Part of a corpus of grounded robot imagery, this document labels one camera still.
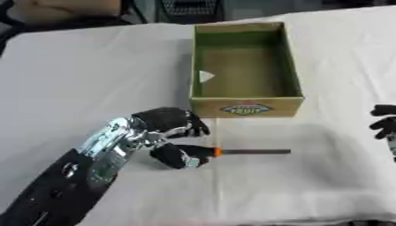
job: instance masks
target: screwdriver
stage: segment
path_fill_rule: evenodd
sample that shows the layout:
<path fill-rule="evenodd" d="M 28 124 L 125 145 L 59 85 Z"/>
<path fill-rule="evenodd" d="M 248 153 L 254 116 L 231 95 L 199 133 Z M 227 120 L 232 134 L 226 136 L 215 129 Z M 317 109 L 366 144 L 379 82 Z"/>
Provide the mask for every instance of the screwdriver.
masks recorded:
<path fill-rule="evenodd" d="M 224 154 L 290 154 L 290 149 L 222 149 L 213 148 L 213 156 L 217 157 Z"/>

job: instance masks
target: white tablecloth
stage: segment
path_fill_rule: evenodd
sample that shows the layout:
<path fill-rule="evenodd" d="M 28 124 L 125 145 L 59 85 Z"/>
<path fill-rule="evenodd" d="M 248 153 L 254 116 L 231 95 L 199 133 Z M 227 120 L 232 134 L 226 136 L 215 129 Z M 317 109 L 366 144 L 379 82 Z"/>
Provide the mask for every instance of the white tablecloth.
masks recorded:
<path fill-rule="evenodd" d="M 286 23 L 306 97 L 298 114 L 206 120 L 216 135 L 184 142 L 292 154 L 222 156 L 169 170 L 142 152 L 81 225 L 396 219 L 396 164 L 368 129 L 375 103 L 396 104 L 396 8 L 244 21 L 265 20 Z M 192 36 L 192 26 L 153 24 L 10 41 L 0 60 L 0 210 L 109 119 L 187 108 Z"/>

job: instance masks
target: black mechanical finger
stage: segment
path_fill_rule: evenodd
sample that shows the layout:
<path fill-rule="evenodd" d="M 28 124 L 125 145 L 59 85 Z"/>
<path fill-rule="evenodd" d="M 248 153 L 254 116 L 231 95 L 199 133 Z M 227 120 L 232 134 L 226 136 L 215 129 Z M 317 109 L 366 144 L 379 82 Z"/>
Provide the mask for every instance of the black mechanical finger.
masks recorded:
<path fill-rule="evenodd" d="M 396 114 L 396 106 L 389 104 L 378 104 L 374 106 L 374 109 L 371 111 L 371 115 L 375 117 L 385 116 Z"/>
<path fill-rule="evenodd" d="M 371 125 L 369 126 L 369 128 L 370 128 L 371 130 L 378 130 L 378 129 L 381 129 L 381 128 L 385 128 L 385 127 L 387 127 L 387 126 L 392 126 L 392 124 L 395 124 L 395 122 L 396 122 L 395 119 L 396 119 L 396 117 L 386 117 L 386 118 L 383 118 L 383 119 L 381 119 L 381 120 L 375 122 L 374 124 L 371 124 Z"/>
<path fill-rule="evenodd" d="M 186 164 L 183 162 L 182 153 L 179 148 L 172 143 L 167 143 L 162 147 L 155 148 L 150 152 L 151 157 L 174 169 L 183 169 Z"/>
<path fill-rule="evenodd" d="M 213 147 L 201 147 L 195 145 L 177 145 L 177 147 L 188 155 L 196 157 L 211 157 L 214 156 L 215 151 L 215 148 Z"/>
<path fill-rule="evenodd" d="M 202 165 L 204 165 L 208 162 L 209 162 L 209 158 L 202 157 L 202 158 L 200 158 L 200 165 L 198 167 L 201 167 Z"/>
<path fill-rule="evenodd" d="M 168 132 L 169 130 L 187 126 L 187 112 L 178 108 L 159 108 L 134 114 L 143 120 L 149 131 Z"/>
<path fill-rule="evenodd" d="M 190 120 L 193 124 L 193 128 L 199 129 L 199 133 L 201 133 L 202 131 L 203 134 L 210 135 L 209 127 L 193 112 L 189 112 L 189 113 L 190 113 Z"/>
<path fill-rule="evenodd" d="M 379 133 L 377 133 L 376 139 L 383 139 L 391 133 L 392 133 L 392 130 L 388 127 L 385 127 L 383 130 L 381 130 Z"/>

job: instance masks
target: black chair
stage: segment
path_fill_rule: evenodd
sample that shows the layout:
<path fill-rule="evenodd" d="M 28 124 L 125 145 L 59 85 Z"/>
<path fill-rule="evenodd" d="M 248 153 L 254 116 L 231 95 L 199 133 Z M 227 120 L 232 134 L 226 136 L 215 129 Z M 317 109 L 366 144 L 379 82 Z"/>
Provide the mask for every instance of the black chair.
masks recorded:
<path fill-rule="evenodd" d="M 156 0 L 156 22 L 201 24 L 225 20 L 222 0 Z"/>
<path fill-rule="evenodd" d="M 6 42 L 15 35 L 22 33 L 130 25 L 131 22 L 122 19 L 122 16 L 130 14 L 131 11 L 134 12 L 142 24 L 148 23 L 134 0 L 121 0 L 121 12 L 117 17 L 81 17 L 49 26 L 29 26 L 21 21 L 10 18 L 7 12 L 13 5 L 14 3 L 12 0 L 7 0 L 5 3 L 0 5 L 0 22 L 11 26 L 10 29 L 0 34 L 0 56 L 4 51 Z"/>

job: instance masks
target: silver metal part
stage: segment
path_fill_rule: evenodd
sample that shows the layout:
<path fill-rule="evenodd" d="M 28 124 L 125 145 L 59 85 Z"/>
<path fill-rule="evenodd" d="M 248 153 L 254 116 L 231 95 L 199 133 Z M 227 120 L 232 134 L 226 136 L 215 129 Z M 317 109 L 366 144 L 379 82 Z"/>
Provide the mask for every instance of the silver metal part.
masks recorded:
<path fill-rule="evenodd" d="M 78 148 L 80 154 L 94 161 L 88 172 L 88 184 L 95 189 L 110 183 L 135 151 L 163 143 L 164 136 L 148 132 L 146 124 L 137 117 L 110 121 Z"/>

